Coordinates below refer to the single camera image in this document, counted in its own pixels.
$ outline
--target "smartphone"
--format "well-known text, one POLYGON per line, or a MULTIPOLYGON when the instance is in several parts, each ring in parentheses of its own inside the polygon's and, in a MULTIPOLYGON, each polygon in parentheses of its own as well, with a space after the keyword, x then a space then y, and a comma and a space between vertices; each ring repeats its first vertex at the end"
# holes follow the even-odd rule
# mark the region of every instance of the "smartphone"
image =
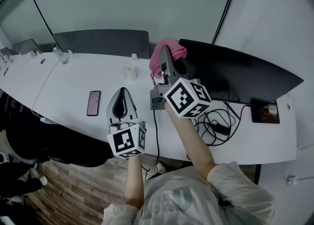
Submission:
POLYGON ((87 116, 98 116, 100 90, 93 90, 89 93, 87 116))

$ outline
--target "white cable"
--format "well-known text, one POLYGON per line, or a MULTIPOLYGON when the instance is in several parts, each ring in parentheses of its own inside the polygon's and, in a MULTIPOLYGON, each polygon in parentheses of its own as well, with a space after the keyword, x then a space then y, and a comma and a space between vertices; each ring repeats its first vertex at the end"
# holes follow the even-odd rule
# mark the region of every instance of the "white cable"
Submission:
POLYGON ((300 178, 300 179, 296 178, 295 180, 308 180, 308 179, 314 179, 314 176, 300 178))
POLYGON ((35 104, 36 104, 36 102, 37 102, 37 99, 38 99, 38 97, 39 97, 41 91, 43 90, 43 88, 44 88, 44 86, 45 86, 45 84, 46 84, 48 78, 50 77, 50 74, 53 72, 54 68, 57 66, 57 64, 58 64, 59 62, 60 62, 60 60, 58 60, 58 62, 55 64, 55 66, 54 66, 54 67, 52 68, 52 70, 49 72, 49 74, 48 74, 46 80, 44 81, 43 85, 42 85, 41 88, 40 88, 40 91, 39 91, 39 93, 38 93, 38 95, 37 95, 37 97, 36 97, 36 99, 35 99, 35 101, 34 101, 34 103, 33 103, 33 106, 32 106, 31 109, 30 109, 31 112, 32 112, 35 116, 37 116, 37 117, 39 117, 39 118, 41 118, 41 117, 38 116, 38 115, 33 111, 33 108, 34 108, 34 106, 35 106, 35 104))
POLYGON ((302 149, 305 149, 307 147, 310 147, 310 146, 313 146, 314 144, 308 144, 306 146, 303 146, 303 147, 298 147, 299 150, 302 150, 302 149))

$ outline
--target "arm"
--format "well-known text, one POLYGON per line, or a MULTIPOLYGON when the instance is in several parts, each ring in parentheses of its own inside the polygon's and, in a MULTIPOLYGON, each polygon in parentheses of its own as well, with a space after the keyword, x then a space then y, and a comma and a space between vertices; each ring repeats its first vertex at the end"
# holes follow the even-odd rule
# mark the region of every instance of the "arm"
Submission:
POLYGON ((217 165, 208 174, 207 182, 223 200, 270 224, 275 213, 274 197, 250 181, 240 169, 217 165))
POLYGON ((216 165, 210 150, 196 132, 191 120, 178 118, 167 102, 165 103, 165 109, 175 126, 196 171, 206 180, 207 175, 216 165))
POLYGON ((129 158, 124 196, 126 204, 137 209, 140 209, 144 204, 144 186, 140 156, 129 158))

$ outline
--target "wooden floor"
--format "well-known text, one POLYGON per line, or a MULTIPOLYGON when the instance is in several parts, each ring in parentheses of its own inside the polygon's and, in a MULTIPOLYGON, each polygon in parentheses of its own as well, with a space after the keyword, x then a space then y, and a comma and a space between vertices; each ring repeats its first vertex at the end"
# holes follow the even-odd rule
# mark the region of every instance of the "wooden floor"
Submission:
MULTIPOLYGON (((8 151, 5 132, 0 133, 0 151, 8 151)), ((166 164, 178 168, 179 161, 161 158, 166 164)), ((147 178, 156 173, 156 158, 142 157, 143 166, 151 169, 147 178)), ((246 166, 244 173, 254 179, 255 166, 246 166)), ((44 225, 100 225, 104 208, 111 203, 124 202, 124 184, 127 161, 110 159, 96 168, 83 168, 55 161, 41 164, 31 170, 31 176, 46 176, 48 185, 28 194, 29 204, 41 211, 38 219, 44 225)))

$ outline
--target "black monitor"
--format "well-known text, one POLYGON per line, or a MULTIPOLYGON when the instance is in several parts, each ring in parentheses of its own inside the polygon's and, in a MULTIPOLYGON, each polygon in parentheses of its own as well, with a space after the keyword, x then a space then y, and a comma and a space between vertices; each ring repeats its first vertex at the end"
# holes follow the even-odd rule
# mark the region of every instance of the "black monitor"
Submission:
POLYGON ((34 42, 33 39, 25 40, 22 42, 18 42, 15 44, 12 44, 12 48, 18 53, 25 55, 31 51, 34 51, 35 53, 38 51, 39 53, 42 53, 41 49, 37 46, 37 44, 34 42))
POLYGON ((189 73, 200 78, 213 100, 265 105, 303 82, 295 74, 268 61, 213 44, 180 40, 189 73))
POLYGON ((3 56, 10 56, 10 55, 12 55, 12 52, 7 47, 5 47, 3 49, 0 49, 0 53, 3 56))

